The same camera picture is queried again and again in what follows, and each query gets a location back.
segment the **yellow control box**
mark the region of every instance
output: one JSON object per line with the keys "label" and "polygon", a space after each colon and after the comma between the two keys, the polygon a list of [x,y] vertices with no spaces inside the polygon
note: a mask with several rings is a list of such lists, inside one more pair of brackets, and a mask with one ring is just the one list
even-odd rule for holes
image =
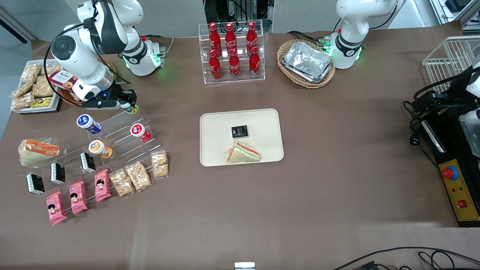
{"label": "yellow control box", "polygon": [[438,165],[452,202],[453,209],[458,221],[478,221],[479,215],[475,209],[470,192],[465,185],[458,162],[451,160]]}

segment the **white wire basket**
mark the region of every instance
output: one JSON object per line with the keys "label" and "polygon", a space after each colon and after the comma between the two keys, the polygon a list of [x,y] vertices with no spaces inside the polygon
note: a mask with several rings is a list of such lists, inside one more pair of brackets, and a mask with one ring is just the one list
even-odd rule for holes
{"label": "white wire basket", "polygon": [[[480,36],[447,37],[423,61],[431,83],[462,73],[480,59]],[[442,93],[450,82],[435,87]]]}

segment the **brown paper tablecloth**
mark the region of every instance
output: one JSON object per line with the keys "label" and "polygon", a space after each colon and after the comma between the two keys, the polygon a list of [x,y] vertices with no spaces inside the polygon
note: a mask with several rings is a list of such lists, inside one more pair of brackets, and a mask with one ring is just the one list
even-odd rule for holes
{"label": "brown paper tablecloth", "polygon": [[[18,176],[17,147],[24,138],[81,132],[75,119],[85,110],[64,104],[55,114],[12,114],[0,142],[0,268],[213,270],[254,261],[259,270],[327,270],[400,245],[480,258],[479,230],[456,227],[438,172],[408,143],[409,118],[401,109],[428,84],[420,61],[458,35],[458,23],[371,31],[355,65],[318,90],[293,84],[277,67],[277,49],[293,38],[287,34],[265,36],[260,82],[204,85],[195,38],[175,39],[165,67],[147,77],[106,57],[132,81],[152,118],[170,177],[52,227],[45,201]],[[34,42],[35,58],[45,48]],[[282,161],[200,164],[202,114],[263,108],[279,113]],[[119,112],[89,113],[103,121]],[[372,259],[421,265],[415,251]]]}

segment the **red glass bottle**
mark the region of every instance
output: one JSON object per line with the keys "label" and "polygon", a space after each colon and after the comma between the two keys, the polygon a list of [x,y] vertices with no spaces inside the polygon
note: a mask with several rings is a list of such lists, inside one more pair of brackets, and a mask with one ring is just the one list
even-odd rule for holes
{"label": "red glass bottle", "polygon": [[213,80],[217,82],[222,79],[220,61],[216,57],[214,50],[211,49],[209,51],[209,54],[210,54],[210,60],[208,61],[208,63],[210,64],[210,71],[212,72]]}
{"label": "red glass bottle", "polygon": [[216,31],[216,25],[214,22],[211,22],[208,25],[208,28],[210,29],[210,46],[212,47],[212,50],[215,51],[215,55],[217,57],[222,56],[222,44],[220,43],[220,35]]}
{"label": "red glass bottle", "polygon": [[251,54],[253,47],[257,47],[257,33],[255,32],[255,22],[249,22],[247,33],[247,55]]}
{"label": "red glass bottle", "polygon": [[233,49],[235,49],[235,55],[237,55],[237,37],[233,33],[233,24],[227,23],[227,34],[225,35],[225,42],[227,44],[228,55],[231,55]]}
{"label": "red glass bottle", "polygon": [[233,80],[238,80],[240,78],[240,59],[237,56],[237,48],[232,48],[229,53],[230,76]]}
{"label": "red glass bottle", "polygon": [[258,56],[258,47],[252,47],[250,55],[250,77],[258,78],[260,75],[260,56]]}

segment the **clear acrylic stand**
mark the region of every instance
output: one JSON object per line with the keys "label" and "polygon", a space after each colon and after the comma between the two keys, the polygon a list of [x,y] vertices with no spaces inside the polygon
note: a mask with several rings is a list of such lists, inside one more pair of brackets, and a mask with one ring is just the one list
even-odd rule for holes
{"label": "clear acrylic stand", "polygon": [[213,83],[225,83],[225,82],[238,82],[238,81],[254,81],[254,80],[264,80],[265,79],[265,47],[264,47],[264,28],[262,20],[252,20],[256,25],[257,33],[257,46],[258,46],[258,56],[260,56],[260,75],[258,78],[250,77],[250,56],[247,55],[247,33],[248,33],[248,22],[251,21],[239,21],[233,23],[233,31],[237,37],[237,52],[240,59],[240,78],[233,80],[230,77],[230,65],[229,57],[227,54],[227,47],[225,44],[225,35],[227,32],[227,23],[217,23],[216,29],[220,35],[220,43],[222,44],[222,57],[220,60],[220,68],[222,71],[222,79],[220,81],[214,81],[212,73],[210,72],[210,55],[208,52],[212,49],[210,47],[210,30],[208,25],[199,25],[198,26],[198,38],[200,41],[200,57],[202,59],[202,68],[204,74],[205,84]]}
{"label": "clear acrylic stand", "polygon": [[[108,169],[109,173],[114,172],[126,165],[139,161],[145,166],[152,180],[150,153],[152,151],[160,151],[162,147],[155,139],[149,122],[150,118],[140,108],[134,115],[123,111],[101,122],[102,130],[98,134],[84,131],[59,142],[61,155],[58,157],[34,164],[35,167],[33,168],[19,165],[20,175],[26,177],[28,174],[33,173],[42,177],[45,193],[38,195],[42,199],[60,191],[67,213],[71,212],[69,186],[83,180],[88,203],[95,199],[94,175],[97,172],[105,169]],[[130,127],[135,123],[141,123],[146,131],[150,132],[152,137],[148,142],[143,143],[139,138],[130,134]],[[91,154],[94,157],[96,172],[89,173],[84,172],[81,168],[80,154],[83,152],[89,153],[88,146],[93,140],[101,140],[106,146],[112,148],[113,153],[108,159]],[[64,184],[58,185],[50,180],[50,164],[54,162],[65,167]],[[115,194],[114,190],[115,187],[110,185],[112,195]]]}

